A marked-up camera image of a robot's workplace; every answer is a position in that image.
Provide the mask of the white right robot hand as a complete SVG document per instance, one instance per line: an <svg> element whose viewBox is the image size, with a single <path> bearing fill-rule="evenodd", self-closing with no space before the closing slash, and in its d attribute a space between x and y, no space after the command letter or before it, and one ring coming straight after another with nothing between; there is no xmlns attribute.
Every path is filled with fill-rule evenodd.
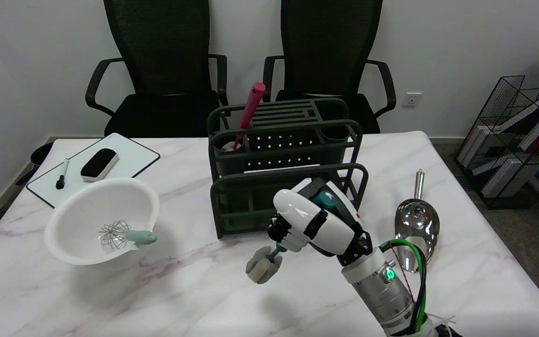
<svg viewBox="0 0 539 337"><path fill-rule="evenodd" d="M336 256L342 266L374 251L357 209L332 181L306 178L276 192L272 203L276 215L267 233L287 251L311 245L324 256Z"/></svg>

